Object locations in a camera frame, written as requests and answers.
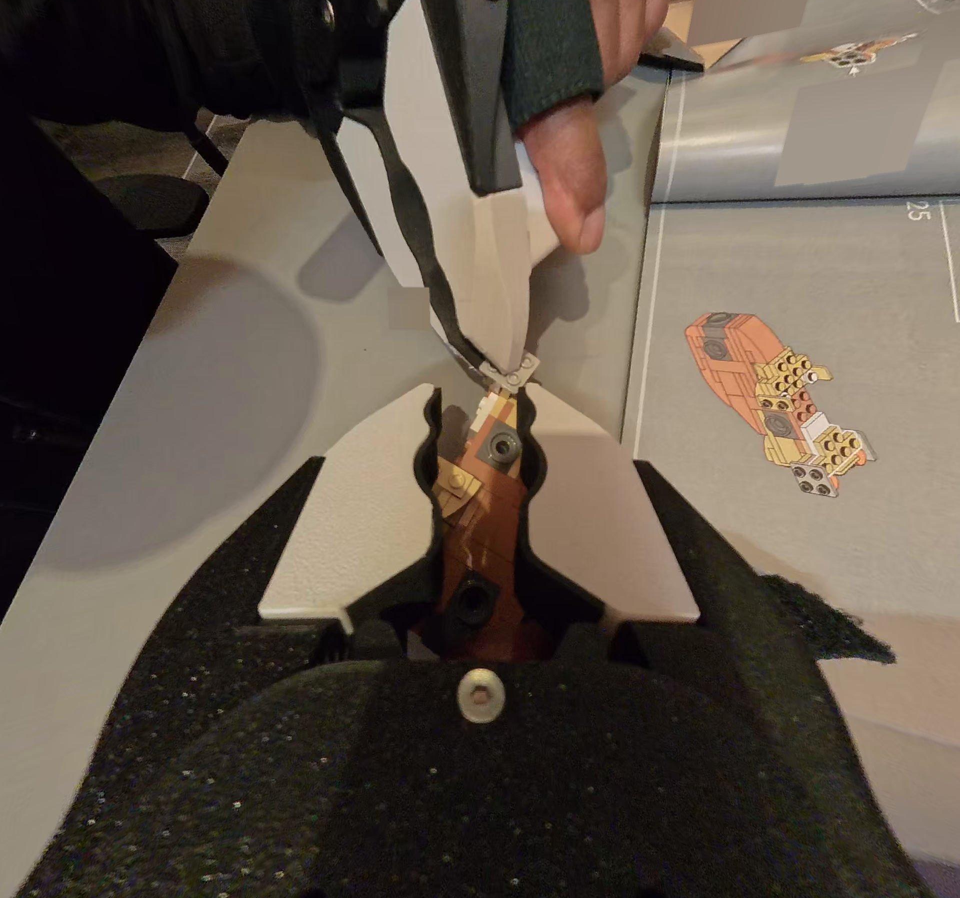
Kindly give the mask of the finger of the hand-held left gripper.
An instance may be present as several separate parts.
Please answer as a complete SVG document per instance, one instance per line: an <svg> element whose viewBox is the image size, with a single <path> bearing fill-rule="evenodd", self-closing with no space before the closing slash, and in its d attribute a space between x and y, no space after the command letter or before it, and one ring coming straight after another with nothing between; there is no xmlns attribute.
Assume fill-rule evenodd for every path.
<svg viewBox="0 0 960 898"><path fill-rule="evenodd" d="M531 273L558 237L503 107L496 136L506 140L510 188L484 196L472 190L422 0L404 0L390 22L385 112L424 200L461 335L498 372L520 373L528 356Z"/></svg>
<svg viewBox="0 0 960 898"><path fill-rule="evenodd" d="M426 201L402 162L384 117L348 117L340 126L340 154L362 206L368 233L398 284L421 289L422 315L475 372L488 372L485 356L457 322L452 291L439 263Z"/></svg>

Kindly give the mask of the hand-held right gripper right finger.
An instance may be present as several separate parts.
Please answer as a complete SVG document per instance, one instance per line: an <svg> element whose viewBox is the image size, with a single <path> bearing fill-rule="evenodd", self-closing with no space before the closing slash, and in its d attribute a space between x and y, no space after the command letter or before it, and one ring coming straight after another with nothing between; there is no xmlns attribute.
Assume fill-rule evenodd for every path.
<svg viewBox="0 0 960 898"><path fill-rule="evenodd" d="M700 609L629 448L541 385L525 391L546 463L529 511L532 552L604 604L603 625L695 623Z"/></svg>

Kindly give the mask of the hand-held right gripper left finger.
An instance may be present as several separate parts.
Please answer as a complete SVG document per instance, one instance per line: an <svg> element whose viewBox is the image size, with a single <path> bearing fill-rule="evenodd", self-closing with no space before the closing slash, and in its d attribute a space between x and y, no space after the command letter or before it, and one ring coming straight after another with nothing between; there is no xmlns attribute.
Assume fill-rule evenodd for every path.
<svg viewBox="0 0 960 898"><path fill-rule="evenodd" d="M431 610L443 584L433 486L441 391L419 384L324 456L258 605L261 620L363 623Z"/></svg>

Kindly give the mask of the small pale grey brick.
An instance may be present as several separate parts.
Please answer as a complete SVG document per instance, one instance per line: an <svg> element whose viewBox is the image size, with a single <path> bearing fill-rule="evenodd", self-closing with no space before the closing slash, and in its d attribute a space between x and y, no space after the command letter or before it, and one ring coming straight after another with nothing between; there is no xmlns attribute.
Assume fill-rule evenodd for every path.
<svg viewBox="0 0 960 898"><path fill-rule="evenodd" d="M483 360L479 365L479 372L492 389L515 395L534 375L540 363L540 359L534 354L525 352L521 363L513 370L501 371L495 364Z"/></svg>

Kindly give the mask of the orange tan brick model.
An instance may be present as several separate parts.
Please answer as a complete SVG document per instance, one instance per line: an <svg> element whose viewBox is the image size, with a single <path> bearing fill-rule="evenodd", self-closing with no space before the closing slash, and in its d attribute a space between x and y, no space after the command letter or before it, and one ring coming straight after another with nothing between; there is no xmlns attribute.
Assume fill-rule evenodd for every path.
<svg viewBox="0 0 960 898"><path fill-rule="evenodd" d="M539 661L555 642L525 616L515 589L515 553L526 487L518 404L502 391L480 400L453 459L438 458L433 492L443 521L443 585L421 628L443 659Z"/></svg>

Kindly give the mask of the black office chair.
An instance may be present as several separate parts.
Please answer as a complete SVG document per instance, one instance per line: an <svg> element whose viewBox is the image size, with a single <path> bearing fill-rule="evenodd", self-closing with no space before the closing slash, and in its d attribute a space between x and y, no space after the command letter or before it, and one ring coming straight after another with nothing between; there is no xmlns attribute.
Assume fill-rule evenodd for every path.
<svg viewBox="0 0 960 898"><path fill-rule="evenodd" d="M94 189L154 240L192 236L230 164L210 135L218 122L198 107L191 118L162 124L96 125L102 146L89 174Z"/></svg>

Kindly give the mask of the grey instruction booklet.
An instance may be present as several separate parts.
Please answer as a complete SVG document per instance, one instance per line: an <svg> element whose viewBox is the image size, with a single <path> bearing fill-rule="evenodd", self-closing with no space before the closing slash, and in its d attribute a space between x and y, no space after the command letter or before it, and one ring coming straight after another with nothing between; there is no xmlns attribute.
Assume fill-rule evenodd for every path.
<svg viewBox="0 0 960 898"><path fill-rule="evenodd" d="M958 0L807 0L676 75L625 436L756 568L856 614L958 619ZM826 368L832 492L766 455L686 331L765 325Z"/></svg>

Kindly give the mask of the person's dark jacket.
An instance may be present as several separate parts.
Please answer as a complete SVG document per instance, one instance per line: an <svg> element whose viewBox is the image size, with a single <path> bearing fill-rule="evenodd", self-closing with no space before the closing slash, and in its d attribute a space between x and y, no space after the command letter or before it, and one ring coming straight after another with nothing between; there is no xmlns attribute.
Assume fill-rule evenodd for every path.
<svg viewBox="0 0 960 898"><path fill-rule="evenodd" d="M37 124L2 106L1 613L173 278Z"/></svg>

